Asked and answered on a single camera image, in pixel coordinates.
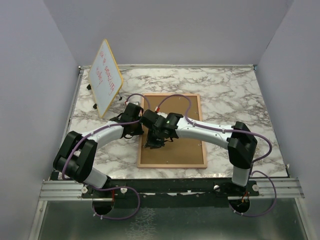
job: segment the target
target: gray wall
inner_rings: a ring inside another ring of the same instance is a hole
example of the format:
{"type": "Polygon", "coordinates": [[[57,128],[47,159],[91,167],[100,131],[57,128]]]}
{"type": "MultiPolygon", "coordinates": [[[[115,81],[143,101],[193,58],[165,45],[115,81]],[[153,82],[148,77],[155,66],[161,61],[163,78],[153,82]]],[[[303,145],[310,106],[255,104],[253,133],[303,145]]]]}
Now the gray wall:
{"type": "Polygon", "coordinates": [[[77,81],[42,0],[0,6],[0,239],[27,239],[77,81]]]}
{"type": "Polygon", "coordinates": [[[72,55],[118,64],[257,64],[293,0],[44,0],[72,55]]]}
{"type": "Polygon", "coordinates": [[[320,1],[295,0],[257,66],[283,158],[320,237],[320,1]]]}

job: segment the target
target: marble countertop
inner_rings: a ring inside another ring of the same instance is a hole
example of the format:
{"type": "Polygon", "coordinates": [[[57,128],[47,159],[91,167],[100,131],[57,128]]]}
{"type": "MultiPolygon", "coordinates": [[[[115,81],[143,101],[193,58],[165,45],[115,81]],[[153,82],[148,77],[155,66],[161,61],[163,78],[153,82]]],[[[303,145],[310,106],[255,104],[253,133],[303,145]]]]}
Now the marble countertop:
{"type": "MultiPolygon", "coordinates": [[[[131,93],[192,93],[200,94],[203,121],[233,125],[244,122],[252,132],[262,134],[272,142],[272,153],[254,164],[272,177],[287,177],[279,145],[263,101],[255,73],[250,67],[228,68],[132,68],[120,69],[124,79],[120,94],[101,119],[93,109],[94,97],[87,90],[88,72],[83,73],[80,89],[71,119],[70,131],[90,131],[104,125],[125,109],[125,99],[131,93]]],[[[139,96],[130,99],[140,101],[139,96]]],[[[138,136],[115,140],[100,148],[94,167],[114,179],[165,178],[223,178],[231,177],[233,166],[228,151],[206,143],[207,168],[137,168],[138,136]]],[[[257,139],[256,157],[268,151],[268,144],[257,139]]]]}

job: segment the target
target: small whiteboard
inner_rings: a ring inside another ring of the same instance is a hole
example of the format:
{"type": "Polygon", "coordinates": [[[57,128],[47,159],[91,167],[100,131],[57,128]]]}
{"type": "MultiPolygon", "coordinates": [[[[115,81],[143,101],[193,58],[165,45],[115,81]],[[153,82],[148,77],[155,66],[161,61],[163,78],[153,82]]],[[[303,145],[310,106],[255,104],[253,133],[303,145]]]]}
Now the small whiteboard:
{"type": "Polygon", "coordinates": [[[103,118],[124,83],[106,39],[96,54],[88,78],[99,116],[103,118]]]}

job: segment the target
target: cork board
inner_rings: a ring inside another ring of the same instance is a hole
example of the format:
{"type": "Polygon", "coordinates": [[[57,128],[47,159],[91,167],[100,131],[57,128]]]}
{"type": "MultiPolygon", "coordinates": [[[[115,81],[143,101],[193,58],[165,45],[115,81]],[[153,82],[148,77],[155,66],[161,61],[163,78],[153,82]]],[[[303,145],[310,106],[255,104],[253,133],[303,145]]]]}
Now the cork board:
{"type": "MultiPolygon", "coordinates": [[[[150,109],[156,106],[166,96],[172,93],[145,93],[150,101],[150,109]]],[[[202,111],[199,94],[183,93],[192,102],[188,117],[202,121],[202,111]]],[[[141,106],[147,106],[146,100],[141,106]]],[[[189,106],[187,99],[179,96],[168,98],[161,106],[161,113],[178,113],[185,115],[189,106]]],[[[196,139],[174,138],[173,142],[166,142],[164,147],[150,149],[143,147],[147,141],[148,129],[143,126],[144,134],[139,138],[138,168],[207,168],[207,156],[204,142],[196,139]]]]}

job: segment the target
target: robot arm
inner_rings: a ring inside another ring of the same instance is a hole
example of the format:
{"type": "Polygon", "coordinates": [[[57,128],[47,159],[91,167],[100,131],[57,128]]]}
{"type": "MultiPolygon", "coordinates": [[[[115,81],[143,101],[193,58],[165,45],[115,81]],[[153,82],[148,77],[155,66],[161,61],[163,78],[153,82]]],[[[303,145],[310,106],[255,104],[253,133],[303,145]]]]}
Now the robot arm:
{"type": "MultiPolygon", "coordinates": [[[[215,125],[195,121],[205,127],[225,130],[244,130],[250,132],[248,127],[237,121],[235,125],[215,125]]],[[[218,145],[229,153],[229,161],[233,165],[232,182],[245,187],[248,183],[252,160],[256,151],[257,140],[254,136],[243,133],[215,131],[191,124],[186,118],[177,113],[169,113],[166,118],[157,112],[147,110],[140,122],[149,129],[145,147],[160,148],[167,138],[197,139],[218,145]]]]}
{"type": "MultiPolygon", "coordinates": [[[[140,106],[129,103],[120,116],[112,118],[103,127],[82,134],[69,132],[53,162],[54,169],[62,172],[75,145],[83,136],[92,133],[80,145],[80,154],[72,156],[65,173],[79,183],[86,183],[96,188],[108,188],[111,178],[93,167],[97,149],[111,141],[126,137],[126,135],[142,135],[144,133],[142,125],[144,125],[148,128],[145,147],[161,148],[165,145],[165,139],[168,138],[189,138],[215,144],[228,150],[229,160],[233,164],[232,182],[241,187],[247,185],[251,162],[257,146],[257,140],[252,135],[205,129],[190,124],[183,115],[177,113],[169,113],[166,118],[151,110],[146,110],[140,116],[141,113],[143,109],[140,106]]],[[[196,122],[207,127],[250,131],[242,122],[236,122],[234,126],[196,122]]]]}

